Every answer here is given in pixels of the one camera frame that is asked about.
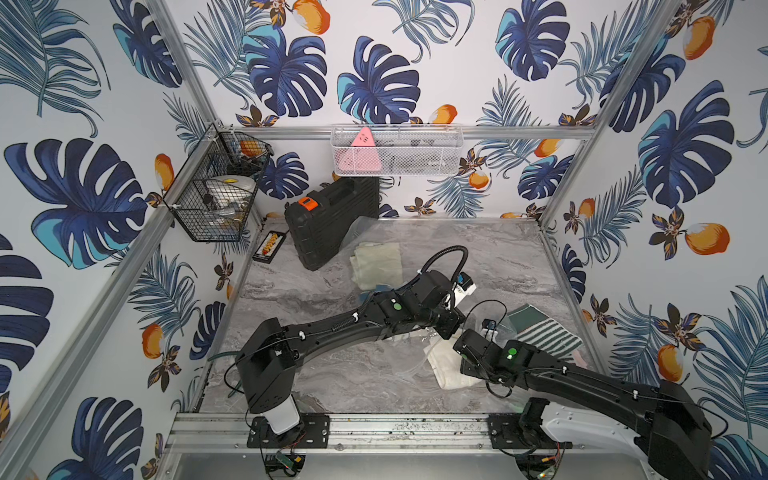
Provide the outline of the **clear plastic vacuum bag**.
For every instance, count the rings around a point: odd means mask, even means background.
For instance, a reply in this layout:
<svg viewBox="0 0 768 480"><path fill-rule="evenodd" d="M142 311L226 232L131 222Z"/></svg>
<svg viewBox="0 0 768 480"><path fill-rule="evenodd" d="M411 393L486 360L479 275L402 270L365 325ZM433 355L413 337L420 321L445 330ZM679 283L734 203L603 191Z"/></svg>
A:
<svg viewBox="0 0 768 480"><path fill-rule="evenodd" d="M461 304L473 314L460 328L479 329L515 305L513 284L527 272L524 250L529 228L517 222L358 220L344 240L346 253L362 243L398 243L403 276L410 279L434 253L451 245L469 250L466 271L477 290ZM354 345L327 358L328 372L316 377L315 397L337 413L496 413L518 411L522 398L507 388L479 384L442 390L424 349L440 337L432 330Z"/></svg>

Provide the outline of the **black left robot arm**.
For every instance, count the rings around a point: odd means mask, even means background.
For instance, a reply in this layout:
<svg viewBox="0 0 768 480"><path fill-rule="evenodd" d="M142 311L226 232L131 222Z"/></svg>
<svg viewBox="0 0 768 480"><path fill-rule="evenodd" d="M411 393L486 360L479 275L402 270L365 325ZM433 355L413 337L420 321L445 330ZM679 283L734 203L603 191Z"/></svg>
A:
<svg viewBox="0 0 768 480"><path fill-rule="evenodd" d="M369 294L347 312L302 324L267 319L241 347L234 367L246 411L263 416L276 435L301 423L292 396L297 370L317 355L421 329L450 339L466 321L458 309L474 287L463 273L469 250L453 245L432 255L404 285Z"/></svg>

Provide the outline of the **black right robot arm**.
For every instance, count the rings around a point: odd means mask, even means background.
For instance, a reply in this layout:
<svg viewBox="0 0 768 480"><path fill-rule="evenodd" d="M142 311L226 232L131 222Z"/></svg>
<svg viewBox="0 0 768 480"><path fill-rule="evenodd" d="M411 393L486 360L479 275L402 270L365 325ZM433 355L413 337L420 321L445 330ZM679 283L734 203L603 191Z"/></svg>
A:
<svg viewBox="0 0 768 480"><path fill-rule="evenodd" d="M559 360L525 342L499 346L465 330L453 349L468 374L508 389L547 393L596 411L635 432L632 444L667 479L706 479L714 435L702 407L670 381L618 380Z"/></svg>

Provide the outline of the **cream and teal towel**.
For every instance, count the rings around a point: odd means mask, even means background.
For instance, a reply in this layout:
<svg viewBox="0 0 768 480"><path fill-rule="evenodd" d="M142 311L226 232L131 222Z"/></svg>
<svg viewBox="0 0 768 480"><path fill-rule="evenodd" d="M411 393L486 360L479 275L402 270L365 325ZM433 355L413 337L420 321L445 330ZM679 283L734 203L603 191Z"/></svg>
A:
<svg viewBox="0 0 768 480"><path fill-rule="evenodd" d="M366 305L370 303L376 303L380 301L385 294L385 291L369 291L364 292L360 295L361 304L359 305L360 308L364 308Z"/></svg>

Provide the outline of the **white towel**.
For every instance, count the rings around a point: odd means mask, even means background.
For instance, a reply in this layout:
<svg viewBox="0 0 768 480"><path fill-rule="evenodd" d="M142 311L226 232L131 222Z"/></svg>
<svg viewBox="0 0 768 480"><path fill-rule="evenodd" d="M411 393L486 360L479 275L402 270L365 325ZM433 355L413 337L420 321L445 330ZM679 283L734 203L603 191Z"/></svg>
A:
<svg viewBox="0 0 768 480"><path fill-rule="evenodd" d="M427 361L442 390L459 390L475 386L480 379L464 375L460 371L462 357L453 350L453 341L434 337L424 349Z"/></svg>

